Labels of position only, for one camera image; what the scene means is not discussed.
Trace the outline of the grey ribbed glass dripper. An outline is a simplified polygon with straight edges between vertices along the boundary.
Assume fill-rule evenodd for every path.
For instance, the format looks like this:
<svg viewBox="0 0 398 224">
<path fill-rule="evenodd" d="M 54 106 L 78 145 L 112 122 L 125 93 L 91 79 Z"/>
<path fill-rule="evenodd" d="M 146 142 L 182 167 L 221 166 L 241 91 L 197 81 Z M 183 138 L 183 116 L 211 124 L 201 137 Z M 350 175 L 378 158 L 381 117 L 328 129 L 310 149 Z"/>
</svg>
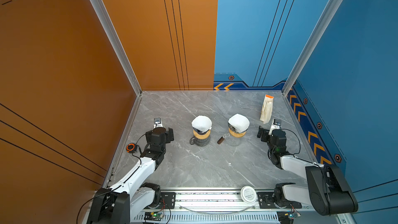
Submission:
<svg viewBox="0 0 398 224">
<path fill-rule="evenodd" d="M 231 126 L 231 125 L 229 125 L 228 126 L 228 128 L 229 128 L 229 130 L 232 130 L 232 131 L 234 131 L 234 132 L 236 132 L 236 133 L 242 133 L 242 132 L 239 132 L 239 131 L 237 131 L 233 126 Z"/>
</svg>

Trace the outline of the ribbed glass coffee server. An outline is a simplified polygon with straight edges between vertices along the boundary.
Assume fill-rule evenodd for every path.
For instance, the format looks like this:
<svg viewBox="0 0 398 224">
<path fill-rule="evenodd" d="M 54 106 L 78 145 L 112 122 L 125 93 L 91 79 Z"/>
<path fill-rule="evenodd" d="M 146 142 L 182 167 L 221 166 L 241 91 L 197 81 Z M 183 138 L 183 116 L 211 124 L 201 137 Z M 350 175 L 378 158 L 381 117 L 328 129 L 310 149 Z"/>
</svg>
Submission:
<svg viewBox="0 0 398 224">
<path fill-rule="evenodd" d="M 197 146 L 206 146 L 210 143 L 211 137 L 207 137 L 205 139 L 199 139 L 195 136 L 193 136 L 190 141 L 189 144 L 190 145 L 197 145 Z"/>
</svg>

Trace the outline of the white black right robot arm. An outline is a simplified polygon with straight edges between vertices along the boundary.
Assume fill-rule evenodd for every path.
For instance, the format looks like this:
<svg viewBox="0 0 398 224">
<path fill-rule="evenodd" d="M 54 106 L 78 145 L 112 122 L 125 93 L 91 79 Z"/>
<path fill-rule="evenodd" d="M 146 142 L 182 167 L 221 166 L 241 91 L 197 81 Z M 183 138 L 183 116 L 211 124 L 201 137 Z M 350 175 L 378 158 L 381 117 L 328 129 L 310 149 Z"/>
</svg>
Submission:
<svg viewBox="0 0 398 224">
<path fill-rule="evenodd" d="M 279 208 L 294 207 L 296 203 L 310 205 L 322 216 L 358 211 L 359 203 L 338 166 L 306 161 L 290 153 L 286 129 L 280 126 L 274 125 L 269 130 L 260 126 L 257 137 L 268 145 L 267 155 L 273 165 L 307 182 L 305 187 L 279 183 L 273 195 L 265 200 Z"/>
</svg>

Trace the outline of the white paper coffee filter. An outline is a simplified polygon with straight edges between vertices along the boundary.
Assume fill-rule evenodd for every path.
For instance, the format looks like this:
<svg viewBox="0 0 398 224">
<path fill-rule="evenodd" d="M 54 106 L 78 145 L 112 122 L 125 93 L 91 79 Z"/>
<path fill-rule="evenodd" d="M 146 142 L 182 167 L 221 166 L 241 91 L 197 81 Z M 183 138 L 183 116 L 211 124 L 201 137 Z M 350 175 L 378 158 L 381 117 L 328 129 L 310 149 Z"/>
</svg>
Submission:
<svg viewBox="0 0 398 224">
<path fill-rule="evenodd" d="M 212 121 L 207 116 L 197 116 L 191 124 L 197 133 L 206 133 L 212 128 Z"/>
</svg>

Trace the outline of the bamboo dripper ring stand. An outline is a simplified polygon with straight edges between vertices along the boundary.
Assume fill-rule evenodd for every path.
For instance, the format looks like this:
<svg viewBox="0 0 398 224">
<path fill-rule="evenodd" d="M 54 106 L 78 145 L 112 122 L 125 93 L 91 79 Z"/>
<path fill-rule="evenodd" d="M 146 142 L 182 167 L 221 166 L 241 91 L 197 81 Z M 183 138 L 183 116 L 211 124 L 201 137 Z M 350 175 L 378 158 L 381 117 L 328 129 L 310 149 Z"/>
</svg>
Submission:
<svg viewBox="0 0 398 224">
<path fill-rule="evenodd" d="M 207 130 L 206 132 L 200 132 L 200 131 L 198 132 L 197 129 L 194 129 L 193 135 L 196 139 L 205 140 L 209 138 L 210 132 L 211 132 L 210 130 Z"/>
</svg>

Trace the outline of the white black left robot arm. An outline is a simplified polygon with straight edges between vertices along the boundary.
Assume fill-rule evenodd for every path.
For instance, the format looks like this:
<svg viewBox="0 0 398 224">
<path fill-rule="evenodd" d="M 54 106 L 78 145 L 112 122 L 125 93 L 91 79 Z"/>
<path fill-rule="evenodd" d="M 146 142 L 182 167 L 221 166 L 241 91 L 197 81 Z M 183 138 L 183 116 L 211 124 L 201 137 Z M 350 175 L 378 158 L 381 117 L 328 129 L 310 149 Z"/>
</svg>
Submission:
<svg viewBox="0 0 398 224">
<path fill-rule="evenodd" d="M 88 224 L 129 224 L 146 207 L 156 208 L 161 202 L 161 188 L 145 180 L 163 161 L 166 144 L 174 140 L 172 128 L 161 125 L 145 133 L 147 144 L 137 157 L 136 165 L 109 188 L 101 188 L 93 197 Z"/>
</svg>

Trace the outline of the orange coffee filter pack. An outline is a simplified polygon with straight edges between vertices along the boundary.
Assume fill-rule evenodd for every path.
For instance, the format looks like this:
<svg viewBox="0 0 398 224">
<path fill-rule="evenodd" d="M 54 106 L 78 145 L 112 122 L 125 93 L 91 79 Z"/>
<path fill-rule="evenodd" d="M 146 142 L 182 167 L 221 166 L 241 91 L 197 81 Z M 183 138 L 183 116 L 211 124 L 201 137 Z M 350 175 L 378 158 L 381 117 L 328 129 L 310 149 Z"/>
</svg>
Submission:
<svg viewBox="0 0 398 224">
<path fill-rule="evenodd" d="M 260 116 L 260 120 L 263 122 L 263 124 L 268 123 L 272 117 L 273 102 L 274 97 L 266 94 L 264 97 Z"/>
</svg>

